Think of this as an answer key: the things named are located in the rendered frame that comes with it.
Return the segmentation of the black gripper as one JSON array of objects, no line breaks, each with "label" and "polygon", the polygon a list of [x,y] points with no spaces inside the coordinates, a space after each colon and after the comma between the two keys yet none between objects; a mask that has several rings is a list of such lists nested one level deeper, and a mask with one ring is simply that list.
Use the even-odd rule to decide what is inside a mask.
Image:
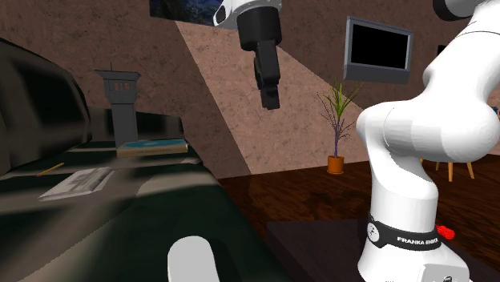
[{"label": "black gripper", "polygon": [[[245,51],[256,51],[260,42],[273,41],[273,53],[281,42],[281,28],[279,11],[275,7],[257,7],[246,10],[237,17],[237,28],[240,46]],[[262,78],[260,64],[254,58],[254,74],[256,84],[260,90],[262,107],[267,110],[280,108],[279,92],[277,86],[266,87]]]}]

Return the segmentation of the potted plant in orange pot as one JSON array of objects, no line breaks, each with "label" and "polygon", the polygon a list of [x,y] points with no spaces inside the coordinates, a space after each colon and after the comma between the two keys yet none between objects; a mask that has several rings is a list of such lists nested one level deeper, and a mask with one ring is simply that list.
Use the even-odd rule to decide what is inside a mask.
[{"label": "potted plant in orange pot", "polygon": [[342,83],[335,81],[334,85],[329,85],[329,92],[326,94],[317,93],[317,98],[321,101],[325,114],[321,114],[334,133],[334,152],[328,156],[327,172],[331,175],[342,175],[344,173],[345,157],[339,155],[338,144],[343,138],[349,137],[348,130],[353,126],[355,121],[349,124],[345,123],[342,115],[346,108],[359,95],[363,83],[357,81],[354,88],[347,94],[343,94]]}]

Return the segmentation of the blue book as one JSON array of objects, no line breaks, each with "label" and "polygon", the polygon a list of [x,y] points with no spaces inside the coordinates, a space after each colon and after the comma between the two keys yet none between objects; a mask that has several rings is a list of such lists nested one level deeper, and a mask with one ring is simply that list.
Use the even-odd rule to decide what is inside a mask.
[{"label": "blue book", "polygon": [[119,158],[149,155],[171,155],[188,152],[185,139],[143,140],[125,143],[116,149]]}]

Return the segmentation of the grey tower figure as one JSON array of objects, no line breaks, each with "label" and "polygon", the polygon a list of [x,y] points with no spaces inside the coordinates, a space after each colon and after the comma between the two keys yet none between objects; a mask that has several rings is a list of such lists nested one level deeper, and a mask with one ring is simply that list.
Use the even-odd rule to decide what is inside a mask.
[{"label": "grey tower figure", "polygon": [[103,78],[107,100],[111,104],[111,114],[115,136],[115,146],[138,140],[135,102],[138,97],[138,72],[95,70]]}]

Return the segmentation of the dark robot stand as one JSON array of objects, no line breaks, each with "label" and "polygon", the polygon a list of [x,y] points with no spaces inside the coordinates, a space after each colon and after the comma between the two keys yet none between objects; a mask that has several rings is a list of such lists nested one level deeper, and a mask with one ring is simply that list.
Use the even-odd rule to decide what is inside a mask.
[{"label": "dark robot stand", "polygon": [[269,222],[266,243],[296,282],[364,282],[367,219]]}]

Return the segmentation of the white rounded object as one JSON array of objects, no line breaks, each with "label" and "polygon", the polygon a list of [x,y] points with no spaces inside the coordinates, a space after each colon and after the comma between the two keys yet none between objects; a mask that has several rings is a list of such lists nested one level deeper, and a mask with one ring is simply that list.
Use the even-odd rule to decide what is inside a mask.
[{"label": "white rounded object", "polygon": [[169,282],[220,282],[209,242],[201,236],[177,240],[167,254]]}]

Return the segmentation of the wooden-legged chair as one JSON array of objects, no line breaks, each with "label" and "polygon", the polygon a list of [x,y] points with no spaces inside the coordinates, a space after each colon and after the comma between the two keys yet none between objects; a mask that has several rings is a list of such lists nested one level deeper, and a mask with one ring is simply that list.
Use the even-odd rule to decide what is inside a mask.
[{"label": "wooden-legged chair", "polygon": [[[469,173],[470,178],[471,179],[475,179],[474,170],[472,168],[472,163],[468,162],[468,163],[466,163],[466,166],[467,166],[467,171]],[[438,171],[439,167],[440,167],[440,162],[436,162],[435,170]],[[448,181],[449,182],[453,182],[453,179],[454,179],[454,163],[448,162],[447,163],[447,167],[448,167]]]}]

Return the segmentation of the white open newspaper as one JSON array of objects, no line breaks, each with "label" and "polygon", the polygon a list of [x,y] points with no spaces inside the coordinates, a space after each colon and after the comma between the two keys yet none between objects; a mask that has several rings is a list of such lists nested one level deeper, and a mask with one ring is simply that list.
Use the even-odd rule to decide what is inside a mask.
[{"label": "white open newspaper", "polygon": [[114,171],[111,167],[97,167],[77,171],[40,195],[38,199],[48,201],[88,195],[102,190],[113,174]]}]

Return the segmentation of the yellow pencil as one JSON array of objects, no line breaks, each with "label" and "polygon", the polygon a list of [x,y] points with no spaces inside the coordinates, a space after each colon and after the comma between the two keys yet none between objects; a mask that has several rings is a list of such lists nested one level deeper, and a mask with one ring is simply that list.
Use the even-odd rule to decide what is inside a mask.
[{"label": "yellow pencil", "polygon": [[39,173],[36,175],[36,177],[40,177],[40,176],[42,176],[42,175],[45,175],[45,174],[47,174],[47,173],[49,173],[49,172],[51,172],[51,171],[53,171],[53,170],[55,170],[55,169],[57,169],[57,168],[59,168],[59,167],[63,166],[64,164],[65,164],[65,163],[58,163],[57,165],[54,165],[54,166],[53,166],[53,167],[51,167],[51,168],[48,168],[48,169],[46,169],[46,170],[44,170],[44,171],[39,172]]}]

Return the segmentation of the grey wall television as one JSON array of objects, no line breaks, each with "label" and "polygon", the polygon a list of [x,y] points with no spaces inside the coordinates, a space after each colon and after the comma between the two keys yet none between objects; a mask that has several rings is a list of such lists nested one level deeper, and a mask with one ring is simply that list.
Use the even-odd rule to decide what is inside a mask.
[{"label": "grey wall television", "polygon": [[413,32],[362,18],[346,18],[343,79],[406,84]]}]

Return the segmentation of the dark blue wall picture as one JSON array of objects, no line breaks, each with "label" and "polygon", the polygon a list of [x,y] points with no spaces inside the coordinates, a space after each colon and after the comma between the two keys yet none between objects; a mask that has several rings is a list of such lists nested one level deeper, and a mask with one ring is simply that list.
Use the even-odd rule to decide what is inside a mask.
[{"label": "dark blue wall picture", "polygon": [[213,16],[223,0],[149,0],[150,16],[214,26]]}]

